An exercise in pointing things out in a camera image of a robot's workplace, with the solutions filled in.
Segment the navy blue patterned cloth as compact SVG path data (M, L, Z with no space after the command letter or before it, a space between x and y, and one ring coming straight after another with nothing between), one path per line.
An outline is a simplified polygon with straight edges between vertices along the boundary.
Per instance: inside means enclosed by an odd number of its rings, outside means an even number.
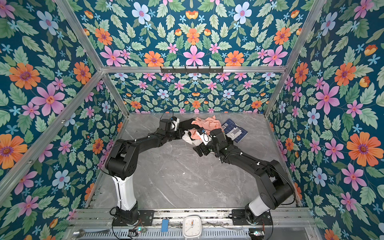
M239 143L248 134L248 131L238 126L231 119L226 120L222 124L222 129L224 130L227 137L236 143Z

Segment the metal spoon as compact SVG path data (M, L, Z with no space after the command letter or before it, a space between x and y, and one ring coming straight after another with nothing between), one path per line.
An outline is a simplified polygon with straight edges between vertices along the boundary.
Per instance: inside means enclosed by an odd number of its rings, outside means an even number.
M71 240L82 238L86 234L108 234L109 232L110 232L109 229L101 230L101 231L86 231L84 229L79 229L73 232Z

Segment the black cloth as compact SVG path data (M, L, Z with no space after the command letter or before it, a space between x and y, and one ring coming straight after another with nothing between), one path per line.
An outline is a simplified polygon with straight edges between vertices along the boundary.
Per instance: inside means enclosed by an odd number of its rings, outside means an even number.
M189 131L192 129L199 128L198 125L193 124L194 121L195 121L195 119L189 119L189 120L185 120L185 121L180 122L179 123L179 129L181 129L182 131Z

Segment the black hook rail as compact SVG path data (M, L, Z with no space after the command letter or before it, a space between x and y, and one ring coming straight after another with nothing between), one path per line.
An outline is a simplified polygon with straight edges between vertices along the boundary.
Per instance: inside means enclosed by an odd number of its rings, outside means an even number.
M221 74L224 72L223 67L160 67L161 73L171 73L171 74L190 74L190 73L200 73L200 74Z

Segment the green circuit board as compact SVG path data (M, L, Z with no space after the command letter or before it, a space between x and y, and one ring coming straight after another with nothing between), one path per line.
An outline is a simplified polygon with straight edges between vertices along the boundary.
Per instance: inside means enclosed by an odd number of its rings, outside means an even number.
M146 232L147 232L147 229L144 227L138 227L138 228L129 230L129 233L132 237L138 237L140 234L144 234Z

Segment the white analog clock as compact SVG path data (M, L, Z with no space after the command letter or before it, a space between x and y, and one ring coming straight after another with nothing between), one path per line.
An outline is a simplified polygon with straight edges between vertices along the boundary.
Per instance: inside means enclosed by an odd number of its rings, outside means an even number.
M183 220L182 233L185 240L198 240L203 232L202 219L198 215L187 216Z

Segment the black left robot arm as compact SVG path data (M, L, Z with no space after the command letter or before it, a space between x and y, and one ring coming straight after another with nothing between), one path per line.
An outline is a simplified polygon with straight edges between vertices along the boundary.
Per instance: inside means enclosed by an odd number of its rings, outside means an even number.
M105 162L107 174L112 177L117 193L117 206L113 225L136 225L140 221L138 201L135 197L133 177L142 153L180 140L196 126L194 119L181 121L177 117L161 119L155 132L133 140L119 139Z

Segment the white cloth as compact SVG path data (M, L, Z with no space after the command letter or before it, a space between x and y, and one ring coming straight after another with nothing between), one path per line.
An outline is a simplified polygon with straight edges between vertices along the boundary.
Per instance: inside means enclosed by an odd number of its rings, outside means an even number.
M196 129L184 131L184 133L182 140L192 146L198 146L203 142Z

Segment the blue small box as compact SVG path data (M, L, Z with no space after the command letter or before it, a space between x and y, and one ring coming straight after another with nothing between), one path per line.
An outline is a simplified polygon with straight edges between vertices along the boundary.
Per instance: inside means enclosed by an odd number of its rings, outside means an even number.
M169 220L163 219L162 220L162 226L161 226L161 232L166 233L166 232L168 232L168 229L169 229Z

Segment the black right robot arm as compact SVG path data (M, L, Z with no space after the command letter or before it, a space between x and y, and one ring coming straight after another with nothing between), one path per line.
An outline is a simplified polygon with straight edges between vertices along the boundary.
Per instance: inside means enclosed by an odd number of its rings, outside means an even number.
M258 196L245 206L243 215L232 215L232 219L244 218L249 224L256 225L263 214L275 210L295 194L294 187L278 161L268 162L245 153L220 129L208 133L200 128L197 134L203 141L194 147L200 157L213 153L222 163L236 166L255 178Z

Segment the pink cloth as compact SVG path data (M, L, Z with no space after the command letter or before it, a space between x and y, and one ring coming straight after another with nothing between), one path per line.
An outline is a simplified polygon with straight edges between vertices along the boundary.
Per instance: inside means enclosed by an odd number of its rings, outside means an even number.
M192 140L200 140L201 138L197 134L197 130L203 128L210 134L210 131L215 129L222 129L222 124L216 119L216 116L208 117L206 119L196 118L192 121L192 125L196 125L190 130Z

